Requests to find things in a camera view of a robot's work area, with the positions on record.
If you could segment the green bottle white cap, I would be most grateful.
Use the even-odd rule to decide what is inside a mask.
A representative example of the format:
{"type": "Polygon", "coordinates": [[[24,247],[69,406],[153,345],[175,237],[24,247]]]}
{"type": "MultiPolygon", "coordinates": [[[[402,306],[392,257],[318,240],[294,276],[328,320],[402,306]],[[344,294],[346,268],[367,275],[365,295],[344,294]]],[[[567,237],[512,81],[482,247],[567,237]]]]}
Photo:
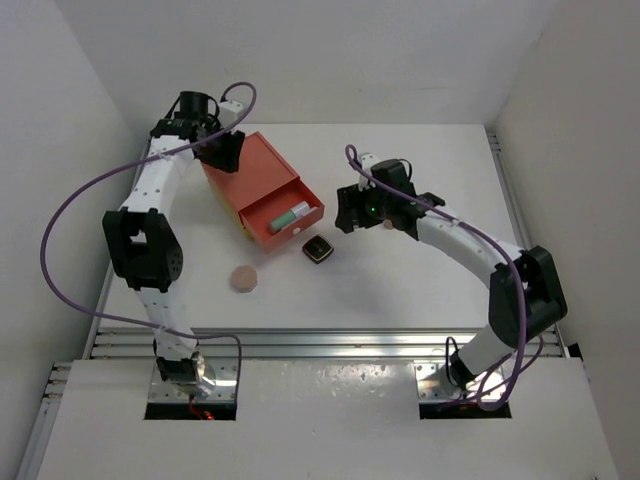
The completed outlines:
{"type": "Polygon", "coordinates": [[[278,233],[290,223],[308,214],[310,210],[311,207],[306,201],[291,207],[269,223],[269,231],[272,234],[278,233]]]}

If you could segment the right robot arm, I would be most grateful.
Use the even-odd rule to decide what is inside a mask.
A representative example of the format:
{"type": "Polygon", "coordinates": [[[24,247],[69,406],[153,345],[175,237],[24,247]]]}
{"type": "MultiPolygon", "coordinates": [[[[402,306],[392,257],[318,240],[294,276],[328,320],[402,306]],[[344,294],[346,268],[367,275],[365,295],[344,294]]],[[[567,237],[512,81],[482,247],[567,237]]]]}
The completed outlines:
{"type": "Polygon", "coordinates": [[[463,391],[510,356],[520,370],[525,345],[568,312],[551,253],[540,246],[526,249],[497,240],[462,220],[441,197],[418,194],[406,160],[379,161],[364,154],[349,163],[359,180],[337,191],[339,230],[349,234],[390,222],[455,260],[488,289],[488,323],[447,357],[444,384],[463,391]]]}

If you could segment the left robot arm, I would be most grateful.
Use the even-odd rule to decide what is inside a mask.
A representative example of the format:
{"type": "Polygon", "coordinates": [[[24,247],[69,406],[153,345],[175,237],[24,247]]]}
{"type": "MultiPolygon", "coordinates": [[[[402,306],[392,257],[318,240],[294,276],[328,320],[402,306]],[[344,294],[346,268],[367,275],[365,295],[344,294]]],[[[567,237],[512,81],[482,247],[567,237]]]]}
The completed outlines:
{"type": "Polygon", "coordinates": [[[169,214],[195,161],[226,173],[238,171],[245,135],[235,127],[245,110],[235,100],[181,92],[150,133],[151,160],[131,193],[102,219],[114,272],[136,293],[156,327],[153,350],[160,377],[190,398],[210,394],[213,375],[182,305],[178,279],[184,256],[169,214]]]}

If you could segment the red top drawer unit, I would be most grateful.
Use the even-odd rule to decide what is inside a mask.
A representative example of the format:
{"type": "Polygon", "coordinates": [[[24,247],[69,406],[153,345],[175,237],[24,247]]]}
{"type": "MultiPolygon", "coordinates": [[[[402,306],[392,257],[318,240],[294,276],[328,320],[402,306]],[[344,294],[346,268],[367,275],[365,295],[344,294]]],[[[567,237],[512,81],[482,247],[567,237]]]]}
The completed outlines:
{"type": "Polygon", "coordinates": [[[242,146],[239,169],[225,173],[203,165],[209,183],[223,192],[242,223],[265,253],[272,253],[302,231],[319,222],[325,205],[302,181],[296,170],[260,132],[248,135],[242,146]],[[269,223],[291,207],[306,201],[318,210],[272,234],[269,223]]]}

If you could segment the black square compact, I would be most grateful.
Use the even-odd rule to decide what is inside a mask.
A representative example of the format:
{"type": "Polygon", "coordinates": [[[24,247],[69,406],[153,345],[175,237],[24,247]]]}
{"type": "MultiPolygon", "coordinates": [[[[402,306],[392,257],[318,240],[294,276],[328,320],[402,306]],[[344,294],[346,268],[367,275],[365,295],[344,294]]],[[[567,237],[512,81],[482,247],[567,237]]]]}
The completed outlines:
{"type": "Polygon", "coordinates": [[[302,245],[302,252],[314,264],[320,264],[334,252],[334,246],[323,236],[315,235],[302,245]]]}

